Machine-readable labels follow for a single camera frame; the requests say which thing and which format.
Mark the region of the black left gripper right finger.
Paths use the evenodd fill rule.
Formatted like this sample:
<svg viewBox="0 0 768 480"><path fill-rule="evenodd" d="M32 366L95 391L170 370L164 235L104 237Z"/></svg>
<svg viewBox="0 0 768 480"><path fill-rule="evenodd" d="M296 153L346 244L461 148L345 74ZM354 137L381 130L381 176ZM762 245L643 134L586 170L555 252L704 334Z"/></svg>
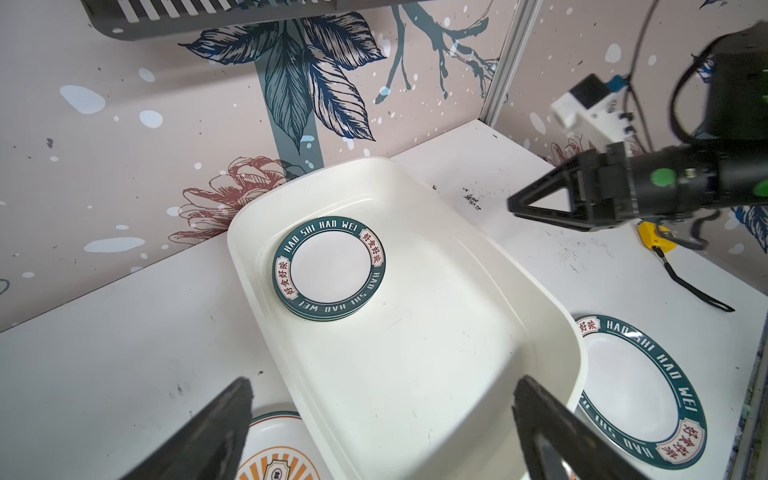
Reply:
<svg viewBox="0 0 768 480"><path fill-rule="evenodd" d="M530 376L516 385L513 416L532 479L644 477Z"/></svg>

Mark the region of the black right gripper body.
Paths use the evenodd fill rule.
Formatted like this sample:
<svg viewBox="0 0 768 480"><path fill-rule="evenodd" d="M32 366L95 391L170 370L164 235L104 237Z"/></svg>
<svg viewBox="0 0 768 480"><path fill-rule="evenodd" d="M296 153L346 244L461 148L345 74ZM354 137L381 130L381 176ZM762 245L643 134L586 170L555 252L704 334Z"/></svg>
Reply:
<svg viewBox="0 0 768 480"><path fill-rule="evenodd" d="M589 225L684 219L720 200L714 154L691 146L631 157L614 144L581 155L577 166L575 205Z"/></svg>

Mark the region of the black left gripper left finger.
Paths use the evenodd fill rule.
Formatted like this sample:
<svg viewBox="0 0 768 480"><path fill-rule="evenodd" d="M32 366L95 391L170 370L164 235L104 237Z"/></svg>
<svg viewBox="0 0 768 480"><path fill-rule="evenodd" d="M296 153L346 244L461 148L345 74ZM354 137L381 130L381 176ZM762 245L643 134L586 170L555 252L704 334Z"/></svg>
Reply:
<svg viewBox="0 0 768 480"><path fill-rule="evenodd" d="M235 379L127 479L234 479L251 421L253 391Z"/></svg>

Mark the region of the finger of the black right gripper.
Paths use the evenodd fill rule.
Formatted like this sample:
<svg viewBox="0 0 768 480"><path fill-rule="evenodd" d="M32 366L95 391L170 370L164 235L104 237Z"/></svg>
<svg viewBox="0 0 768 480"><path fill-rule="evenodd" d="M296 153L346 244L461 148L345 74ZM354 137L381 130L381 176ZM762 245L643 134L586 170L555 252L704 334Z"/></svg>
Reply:
<svg viewBox="0 0 768 480"><path fill-rule="evenodd" d="M512 201L509 201L509 212L525 220L536 221L579 232L588 232L593 229L593 224L589 219L580 213L533 207L531 205L524 205Z"/></svg>
<svg viewBox="0 0 768 480"><path fill-rule="evenodd" d="M566 163L549 171L507 199L509 210L578 210L582 198L577 163Z"/></svg>

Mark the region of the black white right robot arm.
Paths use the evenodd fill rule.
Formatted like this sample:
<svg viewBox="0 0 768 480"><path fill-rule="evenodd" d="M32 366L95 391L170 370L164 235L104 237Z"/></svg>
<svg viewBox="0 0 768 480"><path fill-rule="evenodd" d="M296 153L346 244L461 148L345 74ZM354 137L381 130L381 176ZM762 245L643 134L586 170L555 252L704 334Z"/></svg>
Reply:
<svg viewBox="0 0 768 480"><path fill-rule="evenodd" d="M713 63L705 135L668 116L679 145L635 155L634 129L609 85L591 74L551 106L566 131L594 147L507 200L514 215L577 231L613 228L634 219L672 221L701 209L767 202L767 25L716 38L678 80L678 94L704 61Z"/></svg>

